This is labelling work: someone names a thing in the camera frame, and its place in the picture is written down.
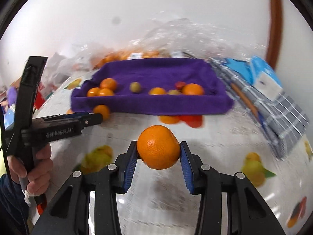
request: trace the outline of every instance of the purple tray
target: purple tray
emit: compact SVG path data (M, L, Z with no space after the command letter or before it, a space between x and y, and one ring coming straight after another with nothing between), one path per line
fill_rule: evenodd
M118 82L114 96L86 97L90 88L99 87L105 78ZM142 86L140 94L129 90L132 82ZM183 81L199 84L205 95L149 95L151 88L175 89L175 83ZM151 58L135 59L105 64L91 80L74 89L71 108L74 112L92 112L97 105L107 105L111 112L148 115L204 115L226 113L233 100L226 94L223 83L211 66L200 59Z

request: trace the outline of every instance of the red tomato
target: red tomato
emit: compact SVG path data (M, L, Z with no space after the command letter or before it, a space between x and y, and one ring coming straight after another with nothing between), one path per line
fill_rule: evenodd
M179 118L192 128L199 128L203 124L202 115L182 115Z
M182 88L186 85L185 82L182 82L182 81L178 81L175 83L175 88L178 90L178 91L181 91Z

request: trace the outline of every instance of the checkered cloth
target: checkered cloth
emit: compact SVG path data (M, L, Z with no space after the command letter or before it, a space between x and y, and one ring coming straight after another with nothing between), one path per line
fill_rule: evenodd
M239 73L227 67L227 59L210 59L209 62L228 90L231 90L230 84L234 83L258 109L260 129L270 144L274 156L281 159L288 155L309 124L309 118L302 109L284 91L275 101L270 101L245 81Z

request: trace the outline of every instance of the metal screw head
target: metal screw head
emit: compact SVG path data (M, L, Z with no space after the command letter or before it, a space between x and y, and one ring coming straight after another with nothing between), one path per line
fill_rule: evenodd
M73 172L74 178L78 178L80 175L81 175L81 172L79 170Z
M239 179L244 179L244 178L245 178L245 175L244 175L243 173L241 173L241 172L238 172L238 173L236 174L236 177L239 178Z
M201 165L201 169L203 169L203 170L209 170L211 167L209 166L209 165L207 165L207 164L202 164Z
M108 165L108 169L109 170L114 170L114 169L116 169L117 168L117 166L115 165L115 164L109 164Z

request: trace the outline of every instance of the lemon print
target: lemon print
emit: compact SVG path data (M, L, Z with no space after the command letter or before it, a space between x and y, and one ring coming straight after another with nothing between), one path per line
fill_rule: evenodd
M80 170L83 174L97 172L112 162L113 150L107 145L95 148L83 158Z
M255 152L246 155L241 172L247 176L254 187L260 187L265 183L266 178L276 176L275 173L264 168L260 156Z
M309 161L311 161L312 160L312 156L313 156L313 152L312 152L312 148L310 146L310 143L306 140L304 142L304 146L306 148L306 153L307 153L307 155L309 157Z
M68 86L67 86L65 89L72 90L72 89L78 87L79 84L81 83L81 80L82 80L82 79L76 79L76 80L74 80L73 82L69 83Z

